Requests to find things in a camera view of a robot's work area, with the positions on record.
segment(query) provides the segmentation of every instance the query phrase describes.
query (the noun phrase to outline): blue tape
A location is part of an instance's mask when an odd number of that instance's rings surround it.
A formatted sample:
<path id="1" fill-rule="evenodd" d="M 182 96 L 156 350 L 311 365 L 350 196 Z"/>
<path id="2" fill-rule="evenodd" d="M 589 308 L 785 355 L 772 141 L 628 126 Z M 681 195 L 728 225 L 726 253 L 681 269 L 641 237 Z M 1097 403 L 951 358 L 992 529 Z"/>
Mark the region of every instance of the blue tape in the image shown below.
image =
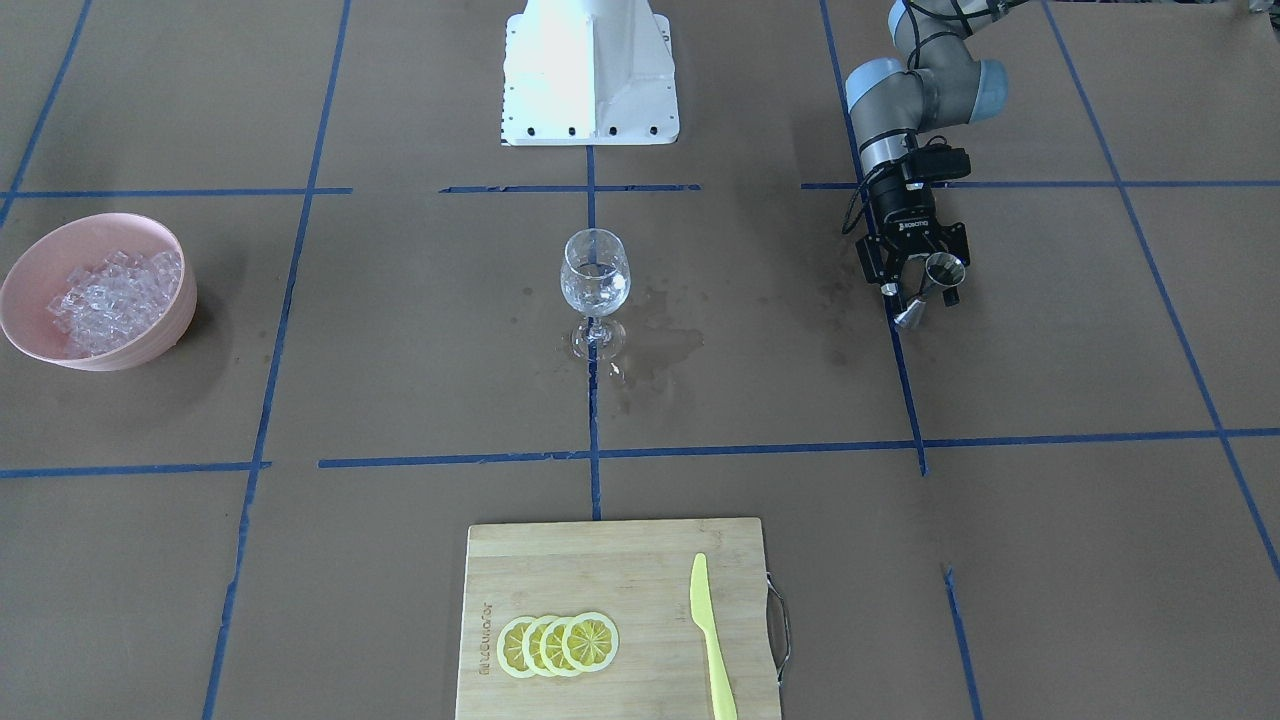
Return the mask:
<path id="1" fill-rule="evenodd" d="M 595 227 L 595 147 L 586 146 L 586 227 Z"/>
<path id="2" fill-rule="evenodd" d="M 973 720 L 982 720 L 982 701 L 978 698 L 978 680 L 973 674 L 973 659 L 969 655 L 969 638 L 964 633 L 964 618 L 960 616 L 960 602 L 956 600 L 955 569 L 947 565 L 943 580 L 947 585 L 947 603 L 951 605 L 951 624 L 956 630 L 956 644 L 960 647 L 960 664 L 964 666 L 964 682 L 969 688 L 969 707 Z"/>
<path id="3" fill-rule="evenodd" d="M 55 190 L 17 192 L 19 200 L 59 200 L 67 197 L 259 197 L 274 195 L 351 195 L 349 187 L 223 187 L 210 190 Z"/>
<path id="4" fill-rule="evenodd" d="M 333 63 L 329 68 L 329 85 L 325 88 L 324 105 L 320 110 L 320 127 L 316 129 L 315 149 L 311 152 L 311 172 L 307 174 L 307 192 L 302 199 L 302 214 L 298 218 L 298 233 L 293 241 L 293 255 L 289 259 L 289 277 L 284 286 L 284 302 L 280 306 L 280 322 L 275 331 L 275 348 L 271 354 L 271 366 L 266 378 L 266 391 L 262 396 L 262 415 L 259 420 L 257 439 L 253 445 L 253 466 L 250 468 L 244 487 L 244 503 L 241 506 L 239 532 L 236 539 L 236 569 L 232 582 L 227 585 L 223 600 L 221 623 L 218 628 L 218 644 L 214 648 L 212 667 L 209 671 L 209 687 L 205 691 L 202 720 L 212 720 L 214 706 L 218 702 L 218 688 L 221 682 L 223 661 L 227 656 L 227 638 L 230 633 L 232 616 L 236 610 L 236 592 L 239 587 L 241 569 L 244 562 L 244 548 L 248 542 L 250 509 L 257 495 L 257 479 L 262 468 L 262 451 L 266 446 L 266 429 L 271 421 L 271 405 L 275 400 L 275 383 L 280 374 L 280 357 L 284 355 L 284 337 L 289 328 L 289 311 L 293 307 L 293 288 L 298 279 L 298 261 L 302 258 L 302 245 L 311 219 L 311 201 L 315 196 L 316 178 L 320 174 L 320 160 L 324 156 L 324 140 L 329 129 L 329 113 L 333 109 L 333 96 L 338 86 L 338 69 L 342 65 L 342 49 L 347 38 L 347 23 L 351 19 L 351 0 L 343 0 L 342 20 L 338 23 L 338 40 L 333 49 Z"/>
<path id="5" fill-rule="evenodd" d="M 1280 437 L 1280 428 L 1238 428 L 1226 430 L 1230 437 Z M 1167 442 L 1179 439 L 1213 439 L 1216 430 L 1156 430 L 1142 433 L 1084 433 L 1059 436 L 1005 436 L 973 438 L 924 439 L 925 447 L 1006 447 L 1034 445 L 1091 445 L 1110 442 Z M 717 455 L 787 455 L 808 452 L 869 452 L 879 450 L 914 450 L 914 439 L 806 442 L 774 445 L 721 445 L 690 447 L 628 447 L 599 450 L 602 459 L 627 457 L 704 457 Z M 385 468 L 398 465 L 470 465 L 485 462 L 536 462 L 543 460 L 588 460 L 590 450 L 556 450 L 547 452 L 494 452 L 480 455 L 422 455 L 398 457 L 339 457 L 320 460 L 320 469 Z"/>
<path id="6" fill-rule="evenodd" d="M 831 55 L 831 69 L 836 76 L 836 92 L 840 95 L 841 115 L 845 118 L 845 135 L 849 138 L 849 155 L 854 160 L 854 174 L 859 183 L 863 181 L 863 161 L 858 158 L 858 137 L 854 135 L 854 122 L 849 113 L 844 111 L 849 106 L 849 97 L 845 95 L 845 82 L 840 70 L 840 56 L 836 53 L 836 36 L 831 31 L 831 12 L 827 9 L 827 0 L 818 0 L 818 9 L 822 10 L 822 26 L 827 35 L 827 53 Z M 867 202 L 867 191 L 863 190 L 863 202 Z M 867 214 L 867 229 L 874 234 L 876 222 L 870 213 Z M 897 361 L 897 379 L 902 386 L 902 402 L 906 405 L 906 416 L 911 423 L 911 437 L 915 441 L 915 452 L 920 464 L 920 475 L 929 474 L 929 461 L 924 454 L 924 442 L 920 438 L 920 421 L 915 413 L 915 398 L 911 393 L 911 378 L 906 372 L 906 359 L 902 355 L 902 342 L 897 337 L 897 328 L 893 325 L 893 311 L 888 297 L 884 299 L 884 316 L 888 322 L 890 340 L 893 343 L 893 357 Z"/>
<path id="7" fill-rule="evenodd" d="M 586 357 L 586 374 L 588 374 L 588 388 L 586 388 L 586 411 L 588 411 L 588 425 L 591 434 L 591 519 L 600 520 L 603 514 L 600 511 L 600 419 L 598 413 L 599 405 L 599 363 L 596 361 L 595 341 L 593 340 L 588 345 L 588 357 Z"/>
<path id="8" fill-rule="evenodd" d="M 585 184 L 456 184 L 445 187 L 442 195 L 479 192 L 586 192 Z"/>
<path id="9" fill-rule="evenodd" d="M 1226 430 L 1226 437 L 1280 437 L 1280 428 L 1242 428 Z"/>
<path id="10" fill-rule="evenodd" d="M 906 373 L 906 355 L 902 354 L 902 338 L 893 323 L 893 304 L 884 297 L 884 319 L 888 320 L 888 333 L 893 343 L 893 360 L 897 363 L 897 379 L 902 386 L 902 402 L 906 405 L 906 419 L 911 424 L 911 439 L 915 443 L 916 460 L 920 464 L 920 477 L 929 474 L 929 460 L 924 454 L 924 438 L 920 436 L 920 419 L 915 414 L 915 396 L 911 393 L 911 378 Z"/>
<path id="11" fill-rule="evenodd" d="M 454 184 L 440 195 L 503 193 L 503 192 L 698 192 L 703 186 L 690 184 Z"/>
<path id="12" fill-rule="evenodd" d="M 1280 181 L 1121 181 L 1123 187 L 1280 187 Z M 1033 187 L 1117 187 L 1115 181 L 941 181 L 929 187 L 965 188 L 1033 188 Z M 800 190 L 856 190 L 856 182 L 805 182 Z"/>
<path id="13" fill-rule="evenodd" d="M 1034 188 L 1034 187 L 1115 187 L 1114 181 L 942 181 L 932 187 L 963 188 Z"/>
<path id="14" fill-rule="evenodd" d="M 1253 528 L 1258 532 L 1258 537 L 1262 539 L 1262 547 L 1267 553 L 1267 560 L 1271 561 L 1271 571 L 1275 573 L 1276 579 L 1280 580 L 1280 556 L 1276 555 L 1276 546 L 1271 542 L 1271 533 L 1267 532 L 1266 523 L 1262 521 L 1262 512 L 1258 511 L 1258 503 L 1253 500 L 1253 491 L 1249 489 L 1249 482 L 1244 479 L 1244 471 L 1240 469 L 1240 462 L 1235 459 L 1235 450 L 1231 447 L 1231 442 L 1226 439 L 1226 434 L 1222 434 L 1222 451 L 1226 452 L 1226 461 L 1231 465 L 1231 474 L 1235 475 L 1235 484 L 1240 488 L 1240 495 L 1244 496 L 1244 505 L 1249 509 L 1249 518 L 1253 519 Z"/>
<path id="15" fill-rule="evenodd" d="M 337 457 L 320 460 L 316 468 L 396 468 L 406 465 L 488 465 L 498 462 L 538 462 L 543 460 L 585 460 L 585 450 L 554 450 L 549 452 L 493 452 L 477 455 L 420 455 L 404 457 Z"/>
<path id="16" fill-rule="evenodd" d="M 72 31 L 72 38 L 67 44 L 67 53 L 63 54 L 63 64 L 58 67 L 58 74 L 54 76 L 54 85 L 49 88 L 45 105 L 40 109 L 40 117 L 36 119 L 36 127 L 32 128 L 31 137 L 27 140 L 27 150 L 23 151 L 22 160 L 18 163 L 18 172 L 13 174 L 13 183 L 9 184 L 9 195 L 4 199 L 4 205 L 0 205 L 0 227 L 4 227 L 5 220 L 9 219 L 9 210 L 13 208 L 14 197 L 18 190 L 22 188 L 22 178 L 27 174 L 27 168 L 31 167 L 31 158 L 36 154 L 36 143 L 40 142 L 40 135 L 45 131 L 45 123 L 49 120 L 50 110 L 54 109 L 54 100 L 58 99 L 58 91 L 63 87 L 67 68 L 72 64 L 72 56 L 79 45 L 81 33 L 84 32 L 84 20 L 88 19 L 88 10 L 92 5 L 93 0 L 84 0 L 84 4 L 81 6 L 79 18 L 76 19 L 76 29 Z"/>
<path id="17" fill-rule="evenodd" d="M 1078 436 L 1014 436 L 927 439 L 925 447 L 1005 447 L 1011 445 L 1075 445 L 1105 442 L 1152 442 L 1170 439 L 1213 439 L 1217 430 L 1169 430 L 1152 433 L 1092 433 Z"/>
<path id="18" fill-rule="evenodd" d="M 1280 187 L 1280 179 L 1124 181 L 1125 187 Z"/>
<path id="19" fill-rule="evenodd" d="M 704 457 L 716 455 L 786 455 L 796 452 L 865 452 L 873 450 L 911 450 L 915 442 L 887 439 L 867 442 L 810 442 L 794 445 L 723 445 L 708 447 L 632 447 L 602 450 L 600 457 Z"/>
<path id="20" fill-rule="evenodd" d="M 1160 299 L 1165 304 L 1165 311 L 1169 314 L 1169 320 L 1174 324 L 1174 332 L 1178 334 L 1178 342 L 1183 347 L 1183 354 L 1187 356 L 1187 364 L 1190 365 L 1192 375 L 1196 378 L 1196 386 L 1199 388 L 1201 397 L 1204 400 L 1204 409 L 1208 411 L 1210 419 L 1213 421 L 1213 429 L 1217 432 L 1219 441 L 1222 445 L 1222 452 L 1226 455 L 1228 464 L 1231 466 L 1231 473 L 1235 475 L 1235 483 L 1239 486 L 1240 495 L 1244 496 L 1244 503 L 1249 509 L 1249 515 L 1253 519 L 1253 527 L 1257 529 L 1258 537 L 1262 539 L 1262 546 L 1266 550 L 1267 559 L 1271 561 L 1271 570 L 1275 573 L 1276 579 L 1280 579 L 1280 556 L 1276 555 L 1275 543 L 1271 542 L 1271 534 L 1267 532 L 1267 527 L 1262 521 L 1262 515 L 1258 512 L 1257 503 L 1253 500 L 1253 493 L 1249 491 L 1249 483 L 1244 478 L 1244 473 L 1240 470 L 1240 465 L 1235 459 L 1235 451 L 1231 448 L 1230 437 L 1222 427 L 1222 419 L 1217 413 L 1217 407 L 1213 405 L 1213 397 L 1208 392 L 1208 383 L 1204 382 L 1204 375 L 1201 373 L 1199 363 L 1197 363 L 1196 354 L 1192 351 L 1190 341 L 1187 337 L 1187 332 L 1183 329 L 1181 320 L 1178 318 L 1178 311 L 1174 309 L 1174 301 L 1169 295 L 1169 290 L 1165 287 L 1165 279 L 1160 274 L 1160 268 L 1156 265 L 1156 258 L 1151 251 L 1151 245 L 1147 242 L 1147 234 L 1142 229 L 1142 223 L 1138 222 L 1138 213 L 1134 210 L 1133 201 L 1129 199 L 1129 191 L 1120 178 L 1120 169 L 1111 154 L 1111 146 L 1107 143 L 1107 138 L 1102 133 L 1102 124 L 1098 123 L 1098 117 L 1093 111 L 1093 104 L 1089 101 L 1089 96 L 1084 91 L 1084 83 L 1080 82 L 1080 74 L 1075 69 L 1075 63 L 1071 60 L 1071 53 L 1066 47 L 1066 41 L 1062 38 L 1062 31 L 1057 27 L 1057 20 L 1053 18 L 1053 12 L 1050 9 L 1048 1 L 1041 0 L 1041 8 L 1044 10 L 1044 17 L 1048 18 L 1050 28 L 1053 31 L 1057 46 L 1062 51 L 1062 59 L 1066 61 L 1066 69 L 1071 74 L 1075 90 L 1079 92 L 1080 101 L 1084 104 L 1085 114 L 1088 114 L 1089 123 L 1093 126 L 1093 132 L 1097 135 L 1098 143 L 1102 146 L 1102 155 L 1106 158 L 1107 165 L 1111 168 L 1111 176 L 1115 178 L 1116 186 L 1120 190 L 1120 199 L 1124 200 L 1124 208 L 1129 214 L 1129 222 L 1133 224 L 1134 233 L 1138 236 L 1138 243 L 1142 246 L 1142 254 L 1147 259 L 1147 268 L 1151 270 L 1151 277 L 1156 282 L 1156 290 L 1160 291 Z"/>
<path id="21" fill-rule="evenodd" d="M 252 462 L 179 462 L 172 465 L 96 465 L 84 468 L 15 468 L 0 470 L 0 479 L 17 478 L 90 478 L 100 475 L 170 475 L 178 473 L 234 473 L 252 468 Z"/>

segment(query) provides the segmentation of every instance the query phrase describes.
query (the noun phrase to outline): lemon slice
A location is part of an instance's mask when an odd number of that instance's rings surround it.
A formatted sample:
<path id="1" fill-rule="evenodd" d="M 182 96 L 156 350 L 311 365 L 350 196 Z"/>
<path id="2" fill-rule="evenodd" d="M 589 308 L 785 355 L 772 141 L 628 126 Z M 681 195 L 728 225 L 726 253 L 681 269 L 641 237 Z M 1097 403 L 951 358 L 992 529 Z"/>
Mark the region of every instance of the lemon slice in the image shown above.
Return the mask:
<path id="1" fill-rule="evenodd" d="M 561 646 L 571 667 L 599 673 L 618 653 L 618 626 L 607 615 L 584 612 L 570 623 Z"/>
<path id="2" fill-rule="evenodd" d="M 520 639 L 520 653 L 525 665 L 536 675 L 552 678 L 554 674 L 543 665 L 543 632 L 547 625 L 559 620 L 559 615 L 543 615 L 529 624 L 525 637 Z"/>
<path id="3" fill-rule="evenodd" d="M 570 665 L 568 659 L 564 657 L 564 635 L 575 620 L 576 618 L 561 618 L 553 621 L 547 625 L 541 639 L 538 641 L 541 648 L 543 665 L 552 671 L 552 675 L 573 678 L 582 674 L 581 670 Z"/>
<path id="4" fill-rule="evenodd" d="M 534 619 L 521 615 L 498 633 L 498 666 L 512 678 L 530 678 L 535 675 L 529 664 L 525 662 L 525 653 L 521 642 L 525 639 L 525 630 Z"/>

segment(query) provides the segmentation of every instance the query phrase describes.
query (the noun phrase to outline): pink bowl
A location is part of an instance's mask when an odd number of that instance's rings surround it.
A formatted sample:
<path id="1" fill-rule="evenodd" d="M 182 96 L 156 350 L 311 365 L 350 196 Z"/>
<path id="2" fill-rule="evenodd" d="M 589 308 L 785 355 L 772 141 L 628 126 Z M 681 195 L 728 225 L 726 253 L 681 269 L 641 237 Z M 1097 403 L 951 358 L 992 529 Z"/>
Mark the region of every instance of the pink bowl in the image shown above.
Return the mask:
<path id="1" fill-rule="evenodd" d="M 67 275 L 93 266 L 115 250 L 146 256 L 172 250 L 182 263 L 173 302 L 151 328 L 122 347 L 92 357 L 68 357 L 67 336 L 54 327 L 49 301 L 67 292 Z M 0 329 L 18 350 L 37 360 L 77 370 L 123 370 L 159 357 L 187 332 L 196 311 L 196 277 L 169 228 L 128 213 L 90 215 L 40 238 L 18 259 L 0 286 Z"/>

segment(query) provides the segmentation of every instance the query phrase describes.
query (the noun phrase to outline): plastic knife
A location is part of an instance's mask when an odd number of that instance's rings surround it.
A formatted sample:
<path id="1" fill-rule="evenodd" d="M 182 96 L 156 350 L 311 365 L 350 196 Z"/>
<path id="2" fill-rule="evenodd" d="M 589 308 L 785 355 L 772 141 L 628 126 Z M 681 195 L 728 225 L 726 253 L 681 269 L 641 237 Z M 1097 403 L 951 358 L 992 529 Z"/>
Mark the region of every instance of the plastic knife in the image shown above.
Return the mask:
<path id="1" fill-rule="evenodd" d="M 689 578 L 689 614 L 694 623 L 703 629 L 703 635 L 707 638 L 707 674 L 712 685 L 712 712 L 716 714 L 716 720 L 737 720 L 733 691 L 730 688 L 724 657 L 719 651 L 719 635 L 716 634 L 712 587 L 707 579 L 707 556 L 701 552 L 694 556 L 694 571 Z"/>

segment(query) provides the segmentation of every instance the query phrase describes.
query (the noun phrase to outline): water spill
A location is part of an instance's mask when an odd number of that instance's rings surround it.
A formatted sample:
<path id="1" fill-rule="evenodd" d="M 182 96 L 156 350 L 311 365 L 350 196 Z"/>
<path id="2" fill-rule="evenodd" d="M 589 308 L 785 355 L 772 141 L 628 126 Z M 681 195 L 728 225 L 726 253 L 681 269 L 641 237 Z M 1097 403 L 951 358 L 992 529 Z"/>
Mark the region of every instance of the water spill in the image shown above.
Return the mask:
<path id="1" fill-rule="evenodd" d="M 613 319 L 626 328 L 626 342 L 611 359 L 602 359 L 600 384 L 608 382 L 614 392 L 616 413 L 628 414 L 632 405 L 650 407 L 669 406 L 691 398 L 687 392 L 677 392 L 669 372 L 689 359 L 704 345 L 698 329 L 678 328 L 668 309 L 666 291 L 648 287 L 632 292 Z M 563 351 L 572 356 L 568 337 L 562 341 Z"/>

